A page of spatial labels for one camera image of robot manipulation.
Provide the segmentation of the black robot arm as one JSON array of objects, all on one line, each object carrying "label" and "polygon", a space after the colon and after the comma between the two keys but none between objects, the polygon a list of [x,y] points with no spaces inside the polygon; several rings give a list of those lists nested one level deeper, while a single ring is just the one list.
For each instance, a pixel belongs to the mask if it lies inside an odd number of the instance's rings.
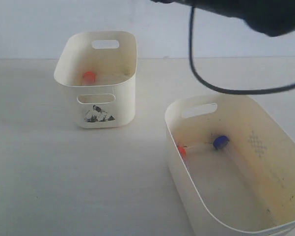
[{"label": "black robot arm", "polygon": [[269,37],[295,31],[295,0],[158,0],[178,3],[243,20],[252,30]]}]

